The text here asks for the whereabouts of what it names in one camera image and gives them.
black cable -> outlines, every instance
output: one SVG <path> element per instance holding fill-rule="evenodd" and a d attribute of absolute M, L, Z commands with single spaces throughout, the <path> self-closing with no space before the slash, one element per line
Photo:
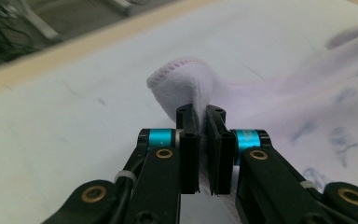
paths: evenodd
<path fill-rule="evenodd" d="M 15 29 L 9 25 L 7 25 L 4 21 L 3 21 L 3 18 L 0 17 L 0 23 L 4 25 L 4 27 L 0 27 L 0 28 L 4 28 L 4 29 L 8 29 L 10 31 L 13 31 L 13 32 L 16 32 L 18 34 L 21 34 L 23 36 L 25 36 L 25 38 L 27 39 L 27 46 L 28 48 L 33 48 L 34 47 L 34 41 L 33 39 L 25 32 L 21 31 L 21 30 L 18 30 L 18 29 Z"/>
<path fill-rule="evenodd" d="M 132 173 L 138 173 L 137 171 L 142 167 L 144 162 L 145 158 L 134 162 L 130 171 Z M 117 179 L 115 185 L 118 187 L 119 203 L 117 208 L 112 211 L 112 216 L 108 224 L 120 224 L 124 221 L 126 210 L 130 203 L 132 189 L 135 187 L 135 184 L 136 183 L 132 183 L 132 180 L 125 176 L 121 176 Z"/>
<path fill-rule="evenodd" d="M 0 43 L 4 43 L 4 44 L 7 44 L 6 41 L 3 41 L 3 40 L 0 40 Z M 18 44 L 18 43 L 11 43 L 12 45 L 17 45 L 17 46 L 20 46 L 20 47 L 23 47 L 23 48 L 26 48 L 26 49 L 31 49 L 31 50 L 36 50 L 36 49 L 33 49 L 29 46 L 26 46 L 26 45 L 23 45 L 23 44 Z"/>
<path fill-rule="evenodd" d="M 127 0 L 129 3 L 138 5 L 138 6 L 146 6 L 151 3 L 152 0 Z"/>

